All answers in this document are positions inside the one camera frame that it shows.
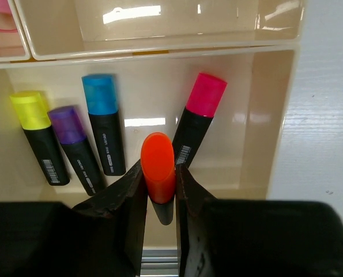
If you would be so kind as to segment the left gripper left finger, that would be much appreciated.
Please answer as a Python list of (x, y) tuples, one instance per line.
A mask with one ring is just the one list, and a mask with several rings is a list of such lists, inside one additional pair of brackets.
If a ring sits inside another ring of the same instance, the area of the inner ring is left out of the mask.
[(147, 202), (139, 163), (73, 208), (0, 202), (0, 276), (138, 276)]

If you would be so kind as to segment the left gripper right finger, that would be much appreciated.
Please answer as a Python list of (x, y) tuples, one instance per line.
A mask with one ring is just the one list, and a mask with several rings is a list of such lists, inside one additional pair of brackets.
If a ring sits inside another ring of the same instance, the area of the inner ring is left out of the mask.
[(343, 223), (317, 201), (218, 199), (176, 167), (180, 276), (343, 276)]

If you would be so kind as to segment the orange cap black highlighter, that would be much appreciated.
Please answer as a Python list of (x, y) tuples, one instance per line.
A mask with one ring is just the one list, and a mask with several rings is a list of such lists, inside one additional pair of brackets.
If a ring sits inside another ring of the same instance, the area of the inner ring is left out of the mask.
[(148, 135), (140, 162), (153, 208), (160, 223), (167, 226), (174, 217), (176, 190), (174, 150), (169, 137), (161, 132)]

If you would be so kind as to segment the purple cap black highlighter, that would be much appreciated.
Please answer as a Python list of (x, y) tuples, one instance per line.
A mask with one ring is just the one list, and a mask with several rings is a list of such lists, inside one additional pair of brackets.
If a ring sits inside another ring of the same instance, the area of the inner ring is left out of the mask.
[(104, 178), (80, 118), (73, 106), (48, 112), (56, 137), (88, 196), (105, 189)]

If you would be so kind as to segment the blue cap black highlighter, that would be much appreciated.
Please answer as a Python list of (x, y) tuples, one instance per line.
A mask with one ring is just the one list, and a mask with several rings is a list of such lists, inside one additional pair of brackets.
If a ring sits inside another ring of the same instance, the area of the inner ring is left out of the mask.
[(81, 80), (103, 172), (107, 176), (123, 175), (126, 162), (115, 76), (89, 74)]

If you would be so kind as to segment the pink cap black highlighter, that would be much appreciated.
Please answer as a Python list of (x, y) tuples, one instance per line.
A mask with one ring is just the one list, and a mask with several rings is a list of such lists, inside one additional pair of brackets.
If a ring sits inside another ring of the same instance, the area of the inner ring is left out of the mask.
[(172, 141), (175, 163), (191, 165), (214, 118), (227, 82), (199, 73)]

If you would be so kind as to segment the yellow cap black highlighter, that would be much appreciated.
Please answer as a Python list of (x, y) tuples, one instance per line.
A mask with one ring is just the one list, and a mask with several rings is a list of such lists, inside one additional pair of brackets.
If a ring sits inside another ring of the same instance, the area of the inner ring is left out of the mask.
[(51, 186), (70, 182), (58, 140), (48, 117), (48, 103), (40, 91), (21, 91), (10, 95), (25, 137)]

